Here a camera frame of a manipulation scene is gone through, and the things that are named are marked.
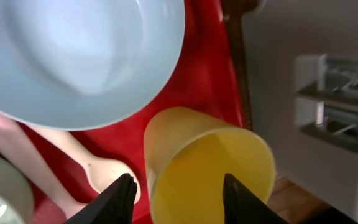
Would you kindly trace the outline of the white plastic spoon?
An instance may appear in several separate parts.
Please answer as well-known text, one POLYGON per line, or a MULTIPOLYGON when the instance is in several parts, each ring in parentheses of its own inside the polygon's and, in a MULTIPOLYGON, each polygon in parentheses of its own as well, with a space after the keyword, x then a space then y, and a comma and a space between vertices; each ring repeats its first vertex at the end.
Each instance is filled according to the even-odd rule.
POLYGON ((125 162, 117 159, 107 159, 95 156, 68 131, 47 129, 31 125, 29 128, 82 166, 90 186, 97 193, 100 194, 121 175, 130 174, 137 184, 137 193, 134 202, 137 203, 140 200, 142 193, 139 180, 125 162))

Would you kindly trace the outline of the light blue bowl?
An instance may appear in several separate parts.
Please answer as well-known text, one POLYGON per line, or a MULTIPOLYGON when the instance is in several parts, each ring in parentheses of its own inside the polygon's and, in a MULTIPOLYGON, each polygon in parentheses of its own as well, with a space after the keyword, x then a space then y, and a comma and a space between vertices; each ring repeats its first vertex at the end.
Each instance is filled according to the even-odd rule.
POLYGON ((0 0, 0 113, 50 129, 118 123, 164 88, 183 0, 0 0))

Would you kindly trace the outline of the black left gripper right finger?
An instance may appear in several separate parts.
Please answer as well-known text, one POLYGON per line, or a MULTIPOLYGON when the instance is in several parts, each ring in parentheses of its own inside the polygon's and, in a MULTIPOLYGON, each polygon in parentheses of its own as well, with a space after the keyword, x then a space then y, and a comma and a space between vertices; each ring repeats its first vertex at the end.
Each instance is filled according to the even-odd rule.
POLYGON ((232 174, 223 180, 225 224, 287 224, 232 174))

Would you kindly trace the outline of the white plastic fork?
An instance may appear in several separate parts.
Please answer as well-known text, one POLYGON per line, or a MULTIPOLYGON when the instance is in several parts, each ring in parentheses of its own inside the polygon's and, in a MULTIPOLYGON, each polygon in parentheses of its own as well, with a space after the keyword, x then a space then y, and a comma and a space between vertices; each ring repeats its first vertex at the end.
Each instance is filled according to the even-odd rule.
POLYGON ((22 128, 1 114, 0 153, 58 205, 67 219, 86 207, 68 193, 22 128))

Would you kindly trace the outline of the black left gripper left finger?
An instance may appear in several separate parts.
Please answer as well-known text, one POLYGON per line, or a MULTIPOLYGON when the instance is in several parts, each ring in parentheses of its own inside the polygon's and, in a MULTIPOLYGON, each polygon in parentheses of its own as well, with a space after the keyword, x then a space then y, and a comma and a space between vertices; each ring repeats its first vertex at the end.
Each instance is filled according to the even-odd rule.
POLYGON ((136 193, 134 178, 122 174, 64 224, 131 224, 136 193))

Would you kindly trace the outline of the mint green bowl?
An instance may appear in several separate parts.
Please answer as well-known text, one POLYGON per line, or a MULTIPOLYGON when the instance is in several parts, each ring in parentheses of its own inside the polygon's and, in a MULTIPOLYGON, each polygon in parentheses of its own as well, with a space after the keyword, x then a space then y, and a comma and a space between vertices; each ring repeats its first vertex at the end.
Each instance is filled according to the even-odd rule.
POLYGON ((34 196, 24 176, 0 158, 0 224, 32 223, 34 196))

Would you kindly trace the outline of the yellow plastic cup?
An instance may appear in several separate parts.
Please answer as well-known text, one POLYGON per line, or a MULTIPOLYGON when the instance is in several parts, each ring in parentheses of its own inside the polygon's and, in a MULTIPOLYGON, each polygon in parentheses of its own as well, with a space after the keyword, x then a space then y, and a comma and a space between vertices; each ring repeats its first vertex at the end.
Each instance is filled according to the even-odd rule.
POLYGON ((150 120, 144 155, 154 223, 224 223, 225 174, 264 203, 275 182, 272 150, 260 136, 185 107, 150 120))

